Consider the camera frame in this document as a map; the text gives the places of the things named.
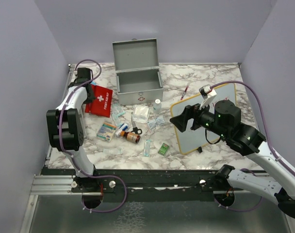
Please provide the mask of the red first aid pouch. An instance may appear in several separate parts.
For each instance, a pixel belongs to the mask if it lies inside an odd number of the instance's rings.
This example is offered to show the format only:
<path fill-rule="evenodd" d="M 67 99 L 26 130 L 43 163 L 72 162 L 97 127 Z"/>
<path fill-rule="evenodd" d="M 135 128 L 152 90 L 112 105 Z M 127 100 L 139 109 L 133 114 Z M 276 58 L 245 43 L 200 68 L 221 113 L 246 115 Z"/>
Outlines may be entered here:
<path fill-rule="evenodd" d="M 85 113 L 94 114 L 102 117 L 110 117 L 113 90 L 99 86 L 91 85 L 95 99 L 86 104 Z"/>

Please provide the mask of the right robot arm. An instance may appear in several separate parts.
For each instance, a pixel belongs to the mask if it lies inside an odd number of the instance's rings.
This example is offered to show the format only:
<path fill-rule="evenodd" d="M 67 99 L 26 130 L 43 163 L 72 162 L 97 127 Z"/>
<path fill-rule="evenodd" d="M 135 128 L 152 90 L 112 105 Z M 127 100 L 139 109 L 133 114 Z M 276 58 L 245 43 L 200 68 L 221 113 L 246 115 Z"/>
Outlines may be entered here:
<path fill-rule="evenodd" d="M 180 131 L 193 119 L 191 130 L 200 127 L 218 135 L 232 150 L 262 167 L 273 181 L 248 175 L 232 166 L 224 165 L 218 171 L 215 184 L 221 190 L 228 187 L 244 189 L 264 197 L 288 216 L 295 218 L 295 168 L 280 154 L 269 148 L 268 140 L 256 128 L 241 122 L 241 109 L 230 100 L 218 101 L 214 113 L 199 104 L 187 105 L 183 112 L 170 119 Z"/>

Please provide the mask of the gauze pad clear packet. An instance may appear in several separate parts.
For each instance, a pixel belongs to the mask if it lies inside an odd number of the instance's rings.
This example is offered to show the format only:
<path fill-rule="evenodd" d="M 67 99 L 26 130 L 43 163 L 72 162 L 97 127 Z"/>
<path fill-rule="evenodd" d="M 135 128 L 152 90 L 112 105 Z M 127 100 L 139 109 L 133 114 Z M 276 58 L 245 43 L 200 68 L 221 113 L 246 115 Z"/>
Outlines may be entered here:
<path fill-rule="evenodd" d="M 132 121 L 138 123 L 147 123 L 149 118 L 150 109 L 148 106 L 145 105 L 138 105 L 134 106 L 132 112 Z"/>

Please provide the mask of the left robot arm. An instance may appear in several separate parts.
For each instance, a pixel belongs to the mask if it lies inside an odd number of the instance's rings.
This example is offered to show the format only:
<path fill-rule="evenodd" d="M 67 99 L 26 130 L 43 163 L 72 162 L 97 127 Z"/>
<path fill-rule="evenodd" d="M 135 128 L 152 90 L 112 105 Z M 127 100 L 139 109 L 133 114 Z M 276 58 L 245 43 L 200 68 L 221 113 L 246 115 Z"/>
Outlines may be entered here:
<path fill-rule="evenodd" d="M 63 153 L 71 162 L 77 177 L 84 178 L 82 185 L 92 192 L 98 189 L 99 179 L 95 177 L 95 166 L 84 150 L 84 130 L 80 110 L 95 99 L 92 90 L 93 75 L 89 68 L 77 69 L 76 79 L 70 83 L 62 103 L 46 113 L 49 143 Z"/>

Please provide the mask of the teal sterile strip packet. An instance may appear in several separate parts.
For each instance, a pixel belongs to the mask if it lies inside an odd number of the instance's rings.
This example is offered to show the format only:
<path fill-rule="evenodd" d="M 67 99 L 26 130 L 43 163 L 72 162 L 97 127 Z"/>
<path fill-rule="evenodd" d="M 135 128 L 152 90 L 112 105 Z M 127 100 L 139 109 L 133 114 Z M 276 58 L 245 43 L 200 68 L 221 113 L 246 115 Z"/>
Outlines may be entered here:
<path fill-rule="evenodd" d="M 143 150 L 143 155 L 145 157 L 149 157 L 150 156 L 150 147 L 151 147 L 151 140 L 150 139 L 147 139 L 145 141 L 144 150 Z"/>

